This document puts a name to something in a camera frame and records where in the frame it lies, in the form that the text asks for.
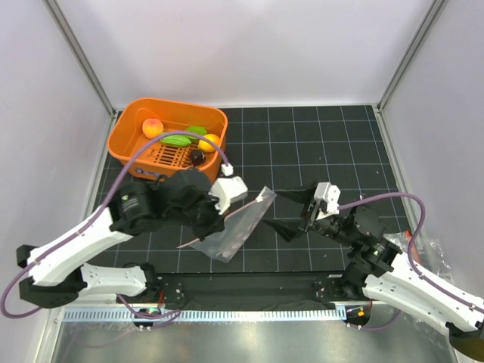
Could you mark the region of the pink dotted zip bag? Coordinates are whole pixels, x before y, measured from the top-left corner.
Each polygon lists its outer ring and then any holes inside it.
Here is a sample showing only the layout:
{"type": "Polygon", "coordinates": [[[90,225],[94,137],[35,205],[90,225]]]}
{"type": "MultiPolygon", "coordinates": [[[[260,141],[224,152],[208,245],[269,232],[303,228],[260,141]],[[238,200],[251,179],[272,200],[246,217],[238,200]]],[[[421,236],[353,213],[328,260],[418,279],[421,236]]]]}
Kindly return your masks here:
{"type": "Polygon", "coordinates": [[[276,193],[264,187],[254,200],[225,217],[224,231],[211,234],[203,240],[196,238],[178,248],[191,247],[211,259],[224,263],[230,262],[253,233],[275,198],[276,193]]]}

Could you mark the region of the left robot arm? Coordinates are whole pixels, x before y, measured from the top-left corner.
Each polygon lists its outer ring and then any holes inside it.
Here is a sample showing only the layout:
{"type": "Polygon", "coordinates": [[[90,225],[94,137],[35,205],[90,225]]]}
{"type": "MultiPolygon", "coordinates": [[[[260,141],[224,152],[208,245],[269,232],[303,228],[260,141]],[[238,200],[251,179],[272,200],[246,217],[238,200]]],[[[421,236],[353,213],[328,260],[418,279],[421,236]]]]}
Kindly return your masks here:
{"type": "Polygon", "coordinates": [[[43,309],[65,306],[85,296],[111,295],[151,303],[163,289],[151,264],[132,262],[114,268],[92,265],[90,260],[165,225],[187,226],[203,240],[224,230],[230,205],[246,194],[238,177],[210,181],[198,169],[126,183],[57,240],[42,247],[17,248],[17,264],[27,270],[19,283],[20,298],[43,309]]]}

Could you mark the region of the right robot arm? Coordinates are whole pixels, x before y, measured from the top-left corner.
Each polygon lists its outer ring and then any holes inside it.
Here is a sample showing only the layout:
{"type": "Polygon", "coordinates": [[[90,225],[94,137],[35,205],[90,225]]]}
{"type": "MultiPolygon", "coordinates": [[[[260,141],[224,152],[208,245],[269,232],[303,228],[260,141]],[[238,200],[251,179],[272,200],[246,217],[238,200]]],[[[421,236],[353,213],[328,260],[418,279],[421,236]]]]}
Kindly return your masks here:
{"type": "Polygon", "coordinates": [[[298,220],[265,220],[285,241],[314,231],[349,248],[349,264],[340,278],[345,297],[365,296],[393,306],[447,337],[454,350],[474,361],[483,360],[483,299],[414,260],[412,250],[421,223],[403,250],[386,238],[385,225],[369,207],[379,200],[408,198],[419,205],[420,219],[424,220],[426,210],[419,197],[389,192],[341,205],[340,189],[330,182],[279,190],[277,195],[303,206],[298,220]]]}

